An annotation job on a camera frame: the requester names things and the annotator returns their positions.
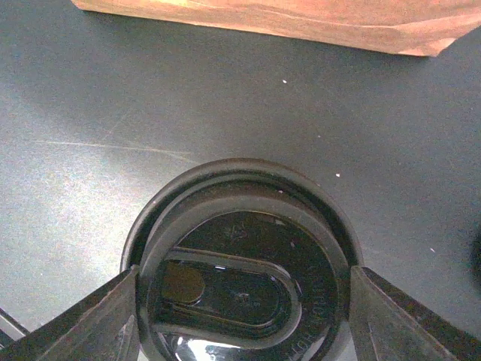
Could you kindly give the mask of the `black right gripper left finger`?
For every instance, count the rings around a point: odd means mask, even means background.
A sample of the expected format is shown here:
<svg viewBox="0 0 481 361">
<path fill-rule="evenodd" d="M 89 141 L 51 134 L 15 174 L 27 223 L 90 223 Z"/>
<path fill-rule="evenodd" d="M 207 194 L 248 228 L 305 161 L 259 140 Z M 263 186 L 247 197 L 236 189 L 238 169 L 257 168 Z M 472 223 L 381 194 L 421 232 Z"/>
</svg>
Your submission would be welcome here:
<svg viewBox="0 0 481 361">
<path fill-rule="evenodd" d="M 58 317 L 1 350 L 2 360 L 137 360 L 138 267 L 121 272 Z"/>
</svg>

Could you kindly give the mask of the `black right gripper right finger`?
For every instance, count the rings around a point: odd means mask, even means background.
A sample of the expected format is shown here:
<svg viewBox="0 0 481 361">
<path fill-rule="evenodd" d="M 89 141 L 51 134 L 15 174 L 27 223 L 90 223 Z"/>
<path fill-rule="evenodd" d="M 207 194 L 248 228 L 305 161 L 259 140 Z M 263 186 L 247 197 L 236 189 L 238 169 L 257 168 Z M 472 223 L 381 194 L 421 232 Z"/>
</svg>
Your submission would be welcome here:
<svg viewBox="0 0 481 361">
<path fill-rule="evenodd" d="M 479 360 L 480 340 L 368 267 L 350 270 L 349 327 L 359 360 Z"/>
</svg>

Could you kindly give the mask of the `large brown paper bag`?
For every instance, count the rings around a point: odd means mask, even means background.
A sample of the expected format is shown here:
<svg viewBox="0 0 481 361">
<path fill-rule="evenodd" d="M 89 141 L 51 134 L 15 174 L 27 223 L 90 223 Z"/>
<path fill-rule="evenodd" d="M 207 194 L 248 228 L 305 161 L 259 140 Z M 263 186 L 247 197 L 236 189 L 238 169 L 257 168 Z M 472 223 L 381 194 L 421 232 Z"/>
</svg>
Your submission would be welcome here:
<svg viewBox="0 0 481 361">
<path fill-rule="evenodd" d="M 75 1 L 83 11 L 437 56 L 480 25 L 478 1 Z"/>
</svg>

